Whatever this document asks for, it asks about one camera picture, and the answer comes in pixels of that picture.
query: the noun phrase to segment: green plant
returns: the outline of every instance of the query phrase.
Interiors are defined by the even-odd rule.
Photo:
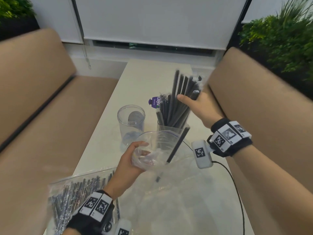
[[[256,42],[282,72],[308,69],[313,80],[313,1],[288,0],[280,13],[253,20],[239,33],[241,46]]]
[[[30,0],[0,0],[0,18],[33,16],[35,12]]]

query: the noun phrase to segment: tan cushion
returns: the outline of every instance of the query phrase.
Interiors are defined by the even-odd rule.
[[[235,48],[208,83],[225,115],[252,134],[253,144],[313,191],[312,101]],[[294,234],[296,225],[275,204],[266,206],[233,158],[226,159],[254,233]]]
[[[75,71],[52,29],[0,42],[0,145]]]
[[[47,185],[73,174],[117,82],[74,78],[0,154],[0,234],[43,234]]]

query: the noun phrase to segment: white table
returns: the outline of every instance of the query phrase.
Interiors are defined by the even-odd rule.
[[[155,109],[148,104],[148,100],[154,96],[158,96],[160,91],[162,93],[168,93],[171,91],[173,76],[176,69],[179,69],[186,75],[192,75],[191,67],[187,64],[138,59],[131,59],[128,62],[74,171],[74,174],[80,174],[103,167],[117,166],[122,155],[120,149],[121,137],[119,122],[117,120],[117,111],[120,107],[128,104],[141,106],[146,113],[145,131],[156,130],[157,118]],[[199,120],[193,113],[191,113],[188,119],[188,124],[191,127],[186,136],[186,139],[189,142],[199,139],[207,139],[211,134],[211,131],[205,128],[201,120]],[[215,156],[213,160],[220,161],[228,167],[226,160],[223,158]],[[230,191],[230,194],[227,195],[227,197],[229,197],[227,205],[235,205],[240,208],[238,205],[239,201],[236,190],[228,173],[219,165],[216,165],[213,168],[212,172],[215,173],[216,176],[214,176],[214,182],[212,182],[212,189],[216,187],[227,188],[227,191]],[[218,193],[212,193],[212,196],[214,197],[213,200],[218,205],[220,195]],[[221,211],[224,208],[224,204],[213,208],[213,210],[217,211],[213,211],[212,216],[218,212],[219,215],[225,214],[225,217],[227,217],[228,211]],[[236,215],[241,218],[242,215],[240,209],[238,209]],[[242,233],[241,223],[235,223],[234,225],[231,224],[231,221],[224,220],[224,218],[216,219],[223,220],[225,226],[228,224],[229,226],[237,226],[234,231],[238,230]],[[246,234],[253,235],[254,233],[246,213],[245,222]]]

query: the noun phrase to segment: wire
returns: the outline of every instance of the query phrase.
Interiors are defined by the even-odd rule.
[[[227,170],[227,172],[229,173],[230,177],[231,177],[232,180],[233,180],[233,183],[234,183],[234,186],[235,186],[235,188],[236,188],[237,195],[238,195],[238,199],[239,199],[239,202],[240,202],[240,207],[241,207],[241,212],[242,212],[242,224],[243,224],[243,228],[244,228],[243,235],[245,235],[245,214],[244,214],[244,209],[243,209],[243,207],[242,207],[242,202],[241,202],[241,199],[240,199],[240,195],[239,195],[239,192],[238,192],[238,189],[237,189],[235,180],[234,180],[232,174],[230,173],[230,171],[227,169],[227,167],[225,167],[222,163],[217,162],[217,161],[212,161],[212,162],[222,165],[222,166]]]

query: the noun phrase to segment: wrist strap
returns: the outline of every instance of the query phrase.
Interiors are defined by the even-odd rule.
[[[66,227],[76,229],[81,235],[101,234],[112,217],[113,209],[112,198],[103,190],[98,190],[74,211]]]
[[[214,149],[214,153],[221,156],[233,156],[239,150],[251,145],[251,134],[237,121],[230,121],[228,118],[223,118],[213,124],[211,135],[207,142]]]

